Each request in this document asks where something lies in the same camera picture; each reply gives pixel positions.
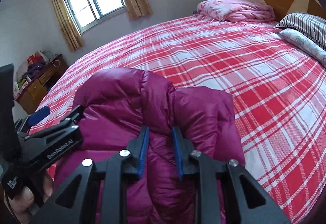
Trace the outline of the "person's left hand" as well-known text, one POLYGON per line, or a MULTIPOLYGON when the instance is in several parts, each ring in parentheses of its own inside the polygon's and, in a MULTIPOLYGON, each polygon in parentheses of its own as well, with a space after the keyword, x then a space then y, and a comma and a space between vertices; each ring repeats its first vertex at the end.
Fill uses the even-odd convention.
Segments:
MULTIPOLYGON (((46 202, 47 199, 53 194, 54 190, 53 179, 47 170, 43 174, 43 188, 43 201, 46 202)), ((28 208, 30 208, 30 206, 32 206, 34 203, 34 194, 28 187, 24 187, 22 192, 13 200, 10 198, 5 198, 4 203, 12 216, 19 223, 29 223, 32 214, 28 211, 28 208)))

